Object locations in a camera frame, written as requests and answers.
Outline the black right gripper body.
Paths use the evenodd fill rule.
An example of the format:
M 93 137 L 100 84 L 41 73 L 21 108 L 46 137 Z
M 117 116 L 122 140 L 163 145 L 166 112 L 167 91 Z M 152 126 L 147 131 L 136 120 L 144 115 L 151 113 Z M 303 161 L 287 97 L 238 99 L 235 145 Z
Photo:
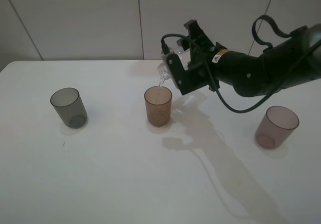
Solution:
M 213 43 L 200 28 L 196 20 L 188 21 L 184 24 L 184 27 L 188 31 L 187 36 L 173 33 L 165 35 L 165 38 L 177 37 L 178 39 L 184 38 L 191 41 L 189 48 L 191 61 L 188 64 L 188 69 L 186 71 L 183 70 L 182 73 L 175 77 L 177 81 L 179 77 L 182 77 L 177 82 L 181 94 L 188 94 L 206 85 L 211 91 L 219 89 L 219 81 L 210 79 L 210 77 L 215 76 L 213 67 L 210 64 L 214 60 L 215 54 L 222 49 L 222 45 L 218 42 Z M 169 53 L 168 45 L 165 45 L 165 53 Z

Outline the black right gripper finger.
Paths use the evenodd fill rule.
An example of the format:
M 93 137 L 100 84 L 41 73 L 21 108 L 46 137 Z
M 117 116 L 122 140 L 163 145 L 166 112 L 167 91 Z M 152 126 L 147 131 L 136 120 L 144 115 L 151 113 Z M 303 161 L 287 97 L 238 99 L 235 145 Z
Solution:
M 177 45 L 183 49 L 189 49 L 191 46 L 191 41 L 188 39 L 180 38 L 177 40 Z

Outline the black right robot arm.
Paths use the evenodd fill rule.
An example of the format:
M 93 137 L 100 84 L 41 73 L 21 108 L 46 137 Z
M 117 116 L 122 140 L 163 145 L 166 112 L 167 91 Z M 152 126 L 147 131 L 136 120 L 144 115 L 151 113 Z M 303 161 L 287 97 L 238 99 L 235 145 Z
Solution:
M 185 23 L 189 35 L 177 41 L 184 50 L 190 51 L 187 66 L 183 66 L 178 55 L 162 39 L 163 61 L 181 94 L 204 86 L 215 91 L 223 82 L 242 97 L 254 97 L 267 95 L 286 73 L 289 76 L 278 91 L 320 79 L 320 48 L 298 63 L 320 40 L 320 24 L 303 26 L 285 34 L 273 19 L 268 22 L 277 35 L 287 40 L 275 47 L 266 43 L 267 49 L 259 57 L 229 50 L 220 43 L 213 44 L 195 20 Z

